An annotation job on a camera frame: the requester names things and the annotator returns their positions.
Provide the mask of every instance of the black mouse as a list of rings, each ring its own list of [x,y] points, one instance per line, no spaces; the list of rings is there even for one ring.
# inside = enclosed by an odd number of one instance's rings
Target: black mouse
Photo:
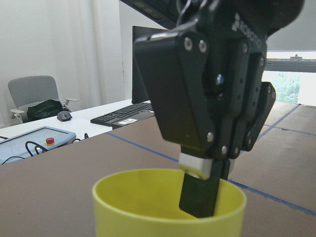
[[[57,119],[62,122],[71,120],[71,118],[72,116],[68,111],[61,111],[57,114]]]

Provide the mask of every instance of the black keyboard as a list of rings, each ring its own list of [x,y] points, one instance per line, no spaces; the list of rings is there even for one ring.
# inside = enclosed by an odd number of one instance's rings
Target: black keyboard
[[[152,110],[150,103],[139,103],[126,106],[119,110],[115,110],[111,113],[93,118],[90,120],[91,123],[96,123],[104,126],[112,126],[112,123],[121,121],[125,118],[131,117],[138,114],[140,111]]]

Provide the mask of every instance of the robotiq logo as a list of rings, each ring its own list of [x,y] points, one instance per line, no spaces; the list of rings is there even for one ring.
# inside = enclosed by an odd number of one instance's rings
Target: robotiq logo
[[[232,25],[233,31],[241,31],[251,42],[253,42],[258,48],[261,47],[261,40],[258,36],[247,26],[241,19],[238,13],[235,14],[235,22]]]

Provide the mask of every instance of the chair backrest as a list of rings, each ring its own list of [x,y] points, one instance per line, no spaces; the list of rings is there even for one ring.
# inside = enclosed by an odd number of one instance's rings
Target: chair backrest
[[[17,108],[38,101],[58,100],[56,81],[51,76],[32,76],[9,81],[9,91]]]

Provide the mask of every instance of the yellow container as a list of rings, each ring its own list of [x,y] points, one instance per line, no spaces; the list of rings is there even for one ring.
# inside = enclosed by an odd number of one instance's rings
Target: yellow container
[[[97,237],[238,237],[246,196],[221,180],[213,217],[179,209],[184,173],[140,169],[116,173],[93,187]]]

